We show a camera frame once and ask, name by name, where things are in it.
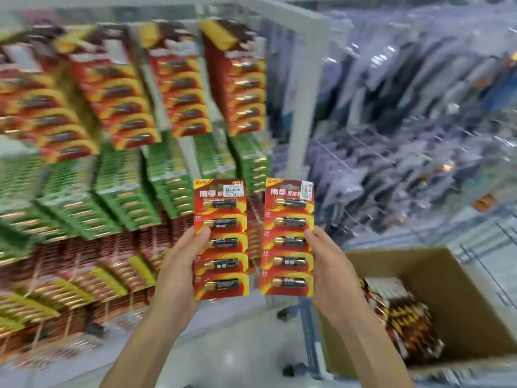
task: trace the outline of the supermarket aisle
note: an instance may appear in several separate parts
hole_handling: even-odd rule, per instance
[[[307,362],[307,354],[300,318],[283,323],[276,319],[276,312],[265,311],[176,346],[157,388],[182,388],[188,384],[195,388],[343,386],[316,381],[309,375],[282,377],[285,364]],[[98,370],[60,388],[96,388],[106,371]]]

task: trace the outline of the human hand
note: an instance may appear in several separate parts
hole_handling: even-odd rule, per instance
[[[170,326],[179,335],[197,311],[192,284],[192,263],[210,238],[210,229],[204,227],[194,234],[189,228],[165,256],[156,282],[151,303],[151,315]]]
[[[314,249],[313,302],[334,328],[345,324],[356,305],[366,305],[354,266],[325,231],[315,226],[305,230]]]

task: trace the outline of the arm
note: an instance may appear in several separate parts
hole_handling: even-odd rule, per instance
[[[314,304],[336,328],[364,388],[414,388],[404,361],[362,294],[343,251],[320,228],[306,230],[313,247]]]
[[[165,257],[151,306],[106,374],[100,388],[153,388],[174,342],[197,311],[192,262],[210,230],[191,227]]]

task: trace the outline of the brown cardboard box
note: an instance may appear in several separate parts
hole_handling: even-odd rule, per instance
[[[514,337],[448,249],[354,250],[345,254],[359,277],[401,278],[429,306],[445,348],[438,361],[409,367],[413,377],[447,368],[494,366],[517,356]],[[327,371],[357,377],[337,331],[318,311],[316,315]]]

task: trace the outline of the green battery package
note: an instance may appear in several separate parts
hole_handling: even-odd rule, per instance
[[[271,173],[271,145],[262,131],[229,137],[237,161],[237,176],[246,182],[248,195],[265,191]]]
[[[49,167],[39,155],[0,162],[0,223],[13,252],[30,254],[33,241],[54,242],[76,235],[64,222],[40,205],[40,195]]]
[[[178,140],[169,131],[162,142],[148,147],[147,176],[169,218],[194,212],[192,180],[185,166]]]
[[[226,142],[224,131],[194,136],[197,165],[204,179],[236,179],[237,167]]]
[[[99,156],[92,155],[49,165],[50,174],[38,199],[86,240],[120,232],[113,215],[93,192],[98,161]]]
[[[102,146],[95,192],[129,231],[161,223],[139,147],[115,150],[110,144]]]

